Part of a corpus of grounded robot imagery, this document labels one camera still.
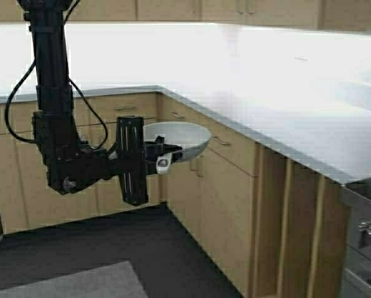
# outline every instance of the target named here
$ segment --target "drawer handle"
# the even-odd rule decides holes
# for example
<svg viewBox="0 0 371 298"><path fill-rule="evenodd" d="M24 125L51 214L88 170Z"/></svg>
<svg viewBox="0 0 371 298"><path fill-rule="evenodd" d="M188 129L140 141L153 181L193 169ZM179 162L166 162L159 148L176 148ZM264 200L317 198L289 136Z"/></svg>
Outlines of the drawer handle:
<svg viewBox="0 0 371 298"><path fill-rule="evenodd" d="M135 110L136 108L137 108L136 106L122 106L122 107L117 107L115 111Z"/></svg>
<svg viewBox="0 0 371 298"><path fill-rule="evenodd" d="M236 12L238 14L243 14L243 12L240 10L240 0L236 0Z"/></svg>
<svg viewBox="0 0 371 298"><path fill-rule="evenodd" d="M176 117L177 119L185 119L184 116L178 115L177 112L172 112L172 115L173 115L174 117Z"/></svg>
<svg viewBox="0 0 371 298"><path fill-rule="evenodd" d="M231 145L231 143L224 142L219 137L213 137L213 140L216 141L218 144L220 144L222 146L230 146Z"/></svg>

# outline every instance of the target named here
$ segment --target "stainless steel oven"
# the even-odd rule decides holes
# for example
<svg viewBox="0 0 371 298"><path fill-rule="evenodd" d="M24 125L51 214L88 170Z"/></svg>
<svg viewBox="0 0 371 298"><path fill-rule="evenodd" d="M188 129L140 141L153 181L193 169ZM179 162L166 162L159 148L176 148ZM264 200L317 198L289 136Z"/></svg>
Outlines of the stainless steel oven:
<svg viewBox="0 0 371 298"><path fill-rule="evenodd" d="M342 201L352 207L341 298L371 297L371 179L348 184Z"/></svg>

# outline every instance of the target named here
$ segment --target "cabinet door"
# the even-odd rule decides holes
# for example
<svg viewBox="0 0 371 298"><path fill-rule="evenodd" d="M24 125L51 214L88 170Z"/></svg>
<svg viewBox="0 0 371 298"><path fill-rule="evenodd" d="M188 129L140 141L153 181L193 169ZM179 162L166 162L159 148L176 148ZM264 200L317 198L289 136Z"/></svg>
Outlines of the cabinet door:
<svg viewBox="0 0 371 298"><path fill-rule="evenodd" d="M135 0L82 0L71 20L136 20Z"/></svg>
<svg viewBox="0 0 371 298"><path fill-rule="evenodd" d="M151 124L153 121L145 121L145 124ZM109 139L104 148L110 148L116 139L116 124L107 124ZM104 130L101 125L91 126L92 142L99 145L104 138ZM140 207L133 207L126 204L122 199L122 193L119 184L119 178L114 177L111 180L101 180L96 183L98 209L100 215L115 214L123 211L148 207L160 203L159 176L147 176L147 187L149 194L149 203Z"/></svg>
<svg viewBox="0 0 371 298"><path fill-rule="evenodd" d="M138 0L139 20L199 20L200 0Z"/></svg>
<svg viewBox="0 0 371 298"><path fill-rule="evenodd" d="M202 0L202 20L244 24L245 0Z"/></svg>
<svg viewBox="0 0 371 298"><path fill-rule="evenodd" d="M170 210L200 242L200 178L195 161L172 165L165 176L165 187Z"/></svg>
<svg viewBox="0 0 371 298"><path fill-rule="evenodd" d="M325 0L324 29L371 29L371 0Z"/></svg>
<svg viewBox="0 0 371 298"><path fill-rule="evenodd" d="M23 21L23 15L17 0L0 0L0 22Z"/></svg>
<svg viewBox="0 0 371 298"><path fill-rule="evenodd" d="M4 233L27 230L15 143L10 135L0 135L0 213Z"/></svg>
<svg viewBox="0 0 371 298"><path fill-rule="evenodd" d="M246 297L254 178L210 149L203 156L201 244Z"/></svg>
<svg viewBox="0 0 371 298"><path fill-rule="evenodd" d="M249 25L316 29L318 0L246 0Z"/></svg>
<svg viewBox="0 0 371 298"><path fill-rule="evenodd" d="M79 129L89 136L89 127ZM32 138L31 133L22 134ZM26 209L30 228L62 224L98 215L95 187L77 194L60 195L47 186L46 167L36 145L17 142L21 178L24 185Z"/></svg>

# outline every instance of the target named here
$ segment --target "dark floor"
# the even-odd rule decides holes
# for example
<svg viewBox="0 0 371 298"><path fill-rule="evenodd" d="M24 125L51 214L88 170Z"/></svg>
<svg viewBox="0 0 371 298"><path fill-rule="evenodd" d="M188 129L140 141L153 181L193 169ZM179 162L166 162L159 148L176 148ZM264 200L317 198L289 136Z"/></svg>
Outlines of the dark floor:
<svg viewBox="0 0 371 298"><path fill-rule="evenodd" d="M126 260L149 298L241 297L165 204L8 235L0 290Z"/></svg>

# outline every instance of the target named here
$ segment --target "oven handle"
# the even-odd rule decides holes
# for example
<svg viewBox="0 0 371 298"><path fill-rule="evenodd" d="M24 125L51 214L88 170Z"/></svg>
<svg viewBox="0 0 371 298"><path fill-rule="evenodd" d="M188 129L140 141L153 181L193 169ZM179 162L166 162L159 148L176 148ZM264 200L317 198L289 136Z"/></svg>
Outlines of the oven handle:
<svg viewBox="0 0 371 298"><path fill-rule="evenodd" d="M344 279L352 284L354 287L358 288L367 297L371 298L371 285L352 272L350 269L344 270Z"/></svg>

